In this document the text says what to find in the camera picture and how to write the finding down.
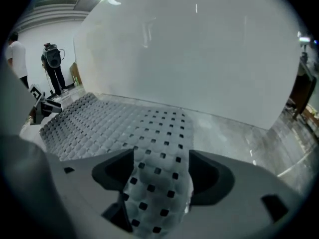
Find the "white wall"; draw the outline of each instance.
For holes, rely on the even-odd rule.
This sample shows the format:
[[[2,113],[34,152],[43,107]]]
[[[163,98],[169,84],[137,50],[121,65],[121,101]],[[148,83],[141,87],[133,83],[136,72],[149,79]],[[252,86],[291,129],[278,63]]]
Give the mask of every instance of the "white wall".
[[[47,97],[51,94],[45,70],[42,68],[41,63],[43,45],[50,42],[56,44],[58,49],[65,50],[65,58],[61,63],[61,70],[65,84],[72,84],[73,80],[69,68],[75,62],[73,36],[80,24],[80,21],[60,22],[32,28],[19,34],[19,41],[26,47],[29,85],[39,84],[41,90],[46,92]],[[50,78],[49,83],[54,92]]]
[[[269,129],[295,81],[298,30],[283,0],[104,0],[74,44],[86,91]]]

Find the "person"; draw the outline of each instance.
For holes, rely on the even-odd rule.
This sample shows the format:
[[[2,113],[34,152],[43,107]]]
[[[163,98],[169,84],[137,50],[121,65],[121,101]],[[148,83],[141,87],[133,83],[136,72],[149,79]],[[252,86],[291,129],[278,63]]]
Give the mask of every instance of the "person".
[[[28,72],[25,62],[25,47],[18,41],[18,33],[13,32],[8,40],[9,47],[6,51],[7,61],[17,77],[29,88]]]
[[[51,83],[54,87],[55,93],[58,96],[60,96],[61,90],[59,87],[59,83],[60,83],[62,91],[63,92],[67,91],[67,88],[65,86],[64,77],[63,77],[62,72],[61,72],[61,66],[59,66],[57,68],[50,67],[49,64],[47,63],[44,55],[41,56],[41,61],[42,61],[42,67],[47,71],[47,73],[51,79]]]
[[[307,66],[313,75],[318,75],[318,50],[315,43],[315,39],[312,37],[310,43],[306,46],[305,52],[307,52]]]

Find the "textured mat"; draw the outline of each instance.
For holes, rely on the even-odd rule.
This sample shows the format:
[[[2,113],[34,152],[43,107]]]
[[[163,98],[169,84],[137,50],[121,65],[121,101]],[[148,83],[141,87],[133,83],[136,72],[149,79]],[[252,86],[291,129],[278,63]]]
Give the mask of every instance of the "textured mat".
[[[158,238],[177,225],[189,200],[188,151],[193,125],[182,109],[105,102],[86,94],[55,116],[40,135],[61,161],[133,148],[125,186],[134,234]]]

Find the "black square hole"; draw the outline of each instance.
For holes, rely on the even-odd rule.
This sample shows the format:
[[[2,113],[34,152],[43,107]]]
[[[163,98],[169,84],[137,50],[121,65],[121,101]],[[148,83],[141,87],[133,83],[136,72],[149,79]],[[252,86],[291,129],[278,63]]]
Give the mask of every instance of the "black square hole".
[[[169,198],[173,198],[174,195],[175,195],[175,192],[172,191],[172,190],[169,190],[168,193],[167,193],[167,197],[169,197]]]
[[[288,208],[277,195],[266,195],[263,196],[261,200],[274,223],[288,212]]]
[[[140,225],[140,222],[137,220],[132,220],[132,226],[138,227]]]
[[[128,194],[123,193],[123,200],[124,201],[127,201],[129,199],[129,197],[130,196]]]
[[[159,227],[154,227],[153,228],[153,233],[155,233],[155,234],[159,234],[160,231],[161,231],[161,228],[159,228]]]
[[[141,163],[139,163],[139,168],[140,168],[140,169],[143,169],[143,168],[144,168],[144,166],[145,166],[145,164],[144,164],[144,163],[142,163],[142,162],[141,162]]]
[[[175,180],[178,179],[178,173],[173,173],[173,179],[175,179]]]
[[[135,177],[132,177],[131,180],[130,180],[130,182],[131,182],[132,184],[134,184],[134,185],[137,183],[137,181],[138,181],[138,180],[137,180],[137,178],[135,178]]]
[[[155,174],[160,174],[160,173],[161,173],[161,169],[160,169],[160,168],[158,168],[158,167],[157,167],[157,168],[155,168],[154,173],[155,173]]]
[[[168,215],[168,210],[162,209],[159,215],[166,217]]]
[[[148,186],[148,191],[154,192],[154,191],[155,191],[155,186],[152,185],[152,184],[150,184],[150,185]]]
[[[145,211],[148,208],[148,205],[146,203],[141,202],[139,208]]]

